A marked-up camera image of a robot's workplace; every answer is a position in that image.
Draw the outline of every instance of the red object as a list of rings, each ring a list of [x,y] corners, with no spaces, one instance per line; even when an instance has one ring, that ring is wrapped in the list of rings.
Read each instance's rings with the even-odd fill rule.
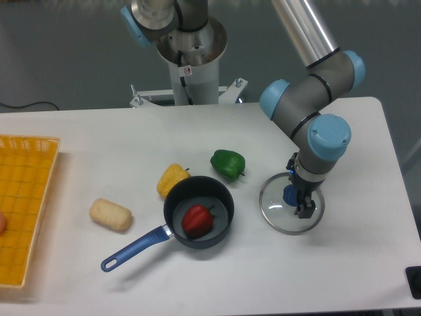
[[[187,210],[182,219],[182,228],[188,238],[200,238],[211,230],[213,216],[209,209],[201,204],[195,204]]]

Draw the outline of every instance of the blue pan handle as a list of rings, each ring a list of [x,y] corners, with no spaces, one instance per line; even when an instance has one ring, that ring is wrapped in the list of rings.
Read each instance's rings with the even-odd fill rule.
[[[165,240],[170,239],[171,236],[172,232],[168,226],[164,225],[156,227],[156,229],[151,230],[146,235],[143,235],[130,245],[116,252],[114,255],[106,258],[106,260],[104,260],[101,264],[101,269],[104,272],[110,272],[149,246],[158,244],[159,242],[164,242]]]

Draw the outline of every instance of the label sticker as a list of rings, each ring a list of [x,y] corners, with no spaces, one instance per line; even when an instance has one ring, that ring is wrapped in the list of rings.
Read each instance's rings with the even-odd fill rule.
[[[191,76],[193,74],[193,70],[190,65],[178,67],[178,73],[180,77]]]

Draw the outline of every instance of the gray floor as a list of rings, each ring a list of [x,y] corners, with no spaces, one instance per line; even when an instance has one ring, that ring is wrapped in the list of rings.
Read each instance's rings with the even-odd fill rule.
[[[140,49],[124,28],[119,10],[127,2],[0,4],[0,102],[24,105],[47,100],[62,110],[115,108],[128,106],[131,83],[137,90],[170,88],[156,49]],[[374,96],[382,102],[402,164],[421,137],[421,1],[315,3],[341,48],[364,59],[366,80],[347,96]],[[228,33],[220,85],[243,77],[249,81],[246,101],[255,102],[274,80],[296,82],[305,76],[269,1],[210,0],[209,5],[210,14]],[[40,105],[25,111],[50,109]],[[404,180],[419,230],[420,179],[421,162],[415,160]]]

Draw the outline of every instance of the blue joint cap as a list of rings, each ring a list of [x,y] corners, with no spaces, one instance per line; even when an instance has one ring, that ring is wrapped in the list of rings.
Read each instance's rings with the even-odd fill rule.
[[[351,128],[341,117],[325,114],[310,124],[307,140],[313,153],[326,161],[337,161],[347,150]]]
[[[142,31],[136,24],[135,20],[133,19],[126,6],[121,8],[120,13],[123,18],[124,24],[126,25],[127,31],[129,31],[130,35],[134,38],[136,43],[138,43],[142,47],[149,46],[151,42],[143,35]]]
[[[343,53],[350,58],[354,65],[354,84],[351,88],[354,89],[364,80],[364,77],[366,76],[366,65],[361,57],[353,51],[344,51]]]
[[[275,108],[288,86],[289,82],[284,79],[277,80],[271,83],[260,96],[260,107],[270,120],[272,120]]]

